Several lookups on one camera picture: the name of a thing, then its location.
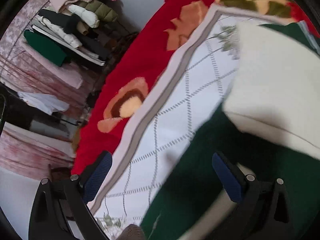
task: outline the green blanket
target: green blanket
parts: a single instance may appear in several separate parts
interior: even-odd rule
[[[260,26],[270,28],[286,36],[289,36],[317,53],[315,46],[319,48],[320,39],[314,37],[311,33],[308,32],[308,30],[305,30],[305,32],[303,32],[301,27],[297,23],[290,23],[288,25],[263,24]]]
[[[298,239],[303,235],[320,209],[320,162],[239,132],[219,106],[196,132],[154,198],[141,224],[147,239],[177,240],[212,204],[222,190],[211,165],[217,150],[232,163],[254,171],[258,180],[282,178],[290,199],[295,236]]]

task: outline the olive green puffer jacket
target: olive green puffer jacket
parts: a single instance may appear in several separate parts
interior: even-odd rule
[[[75,3],[75,5],[81,6],[88,11],[94,12],[101,21],[114,22],[118,18],[118,14],[113,9],[109,8],[104,3],[98,0],[93,0],[89,3],[78,1]]]

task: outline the pink curtain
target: pink curtain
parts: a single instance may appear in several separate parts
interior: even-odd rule
[[[57,168],[73,163],[58,141],[6,124],[0,138],[0,166],[32,179],[47,178],[48,164]]]
[[[98,75],[92,71],[83,71],[82,86],[79,89],[73,88],[38,63],[20,45],[25,28],[47,2],[29,0],[0,40],[0,81],[15,91],[54,95],[70,104],[65,115],[79,119],[86,97],[92,91]]]

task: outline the red blanket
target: red blanket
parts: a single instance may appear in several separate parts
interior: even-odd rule
[[[114,71],[108,75],[89,123],[81,130],[81,141],[72,174],[81,174],[103,150],[111,153],[115,151],[129,118],[122,119],[109,133],[100,132],[97,123],[104,119],[103,113],[109,101],[120,88],[134,78],[144,77],[151,90],[174,53],[166,51],[168,34],[164,30],[174,29],[175,26],[170,20],[178,18],[181,7],[193,1],[199,0],[165,0],[164,5],[149,20]],[[214,0],[202,1],[207,6],[214,2]]]

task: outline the green clothing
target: green clothing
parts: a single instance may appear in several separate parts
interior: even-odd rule
[[[148,209],[141,224],[147,239],[177,240],[209,208],[222,190],[211,164],[216,151],[251,169],[260,181],[283,179],[296,238],[307,230],[320,209],[320,161],[239,132],[220,105],[196,132]]]
[[[312,51],[317,53],[316,49],[311,44],[310,38],[314,39],[314,41],[316,42],[316,44],[315,44],[316,46],[317,46],[317,44],[319,44],[319,39],[314,37],[310,33],[308,33],[306,36],[306,33],[304,33],[302,31],[302,29],[300,28],[300,26],[297,23],[290,23],[288,25],[263,24],[260,26],[267,27],[272,30],[281,32],[282,34],[295,39],[296,41],[302,43],[303,45],[305,45],[306,47],[308,47],[309,49],[311,49]]]
[[[114,22],[118,18],[118,14],[113,9],[98,0],[93,0],[90,3],[79,1],[75,4],[94,12],[101,21]]]
[[[30,45],[46,59],[61,67],[62,63],[67,57],[67,54],[65,54],[64,51],[54,41],[28,30],[24,31],[24,37],[26,38],[28,45]]]

